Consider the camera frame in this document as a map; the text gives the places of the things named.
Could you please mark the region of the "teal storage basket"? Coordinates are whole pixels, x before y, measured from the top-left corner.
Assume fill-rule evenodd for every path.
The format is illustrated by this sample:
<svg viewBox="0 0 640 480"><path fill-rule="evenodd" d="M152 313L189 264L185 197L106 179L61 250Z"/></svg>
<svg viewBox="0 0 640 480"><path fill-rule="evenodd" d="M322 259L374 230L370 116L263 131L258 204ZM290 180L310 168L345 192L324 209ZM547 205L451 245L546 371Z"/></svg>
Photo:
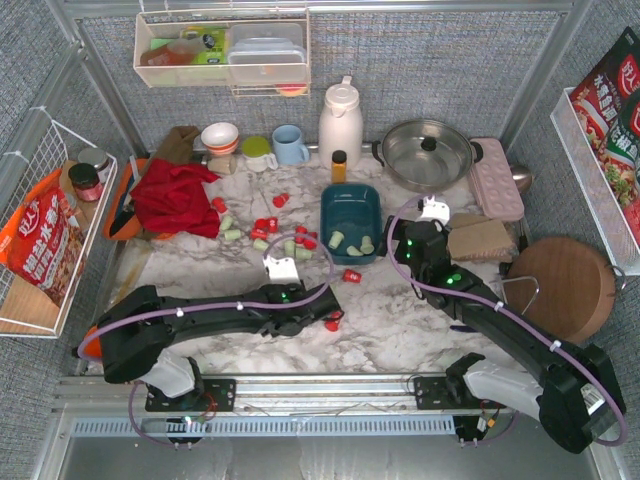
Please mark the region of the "teal storage basket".
<svg viewBox="0 0 640 480"><path fill-rule="evenodd" d="M341 231L345 238L332 250L328 246L331 233ZM320 205L320 239L336 265L368 265L376 260L382 235L382 212L377 190L362 183L332 184L324 189ZM369 236L375 251L360 257L349 256L350 245L360 250L361 239Z"/></svg>

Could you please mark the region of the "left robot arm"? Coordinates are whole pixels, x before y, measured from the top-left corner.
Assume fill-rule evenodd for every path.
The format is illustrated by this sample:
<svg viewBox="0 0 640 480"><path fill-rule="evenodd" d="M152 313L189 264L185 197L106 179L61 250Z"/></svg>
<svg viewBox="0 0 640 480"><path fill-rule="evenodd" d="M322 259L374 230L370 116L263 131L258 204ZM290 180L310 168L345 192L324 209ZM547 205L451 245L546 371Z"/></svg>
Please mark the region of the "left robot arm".
<svg viewBox="0 0 640 480"><path fill-rule="evenodd" d="M153 285L135 289L104 313L77 348L99 362L106 382L141 382L170 401L204 390L197 363L171 351L188 340L226 334L293 337L319 322L339 321L344 311L330 284L306 288L291 256L262 256L266 284L217 298L161 296Z"/></svg>

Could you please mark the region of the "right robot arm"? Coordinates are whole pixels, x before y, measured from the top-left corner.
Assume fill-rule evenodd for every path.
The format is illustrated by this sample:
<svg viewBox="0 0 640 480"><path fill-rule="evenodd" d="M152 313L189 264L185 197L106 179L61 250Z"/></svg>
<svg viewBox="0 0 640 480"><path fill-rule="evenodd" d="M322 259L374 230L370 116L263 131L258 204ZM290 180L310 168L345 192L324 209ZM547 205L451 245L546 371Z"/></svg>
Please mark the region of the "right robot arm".
<svg viewBox="0 0 640 480"><path fill-rule="evenodd" d="M564 450L623 445L629 436L613 363L600 347L579 347L534 325L505 304L477 275L452 262L448 231L438 219L388 217L382 243L394 269L416 295L484 335L520 370L468 354L448 373L452 396L470 394L538 421Z"/></svg>

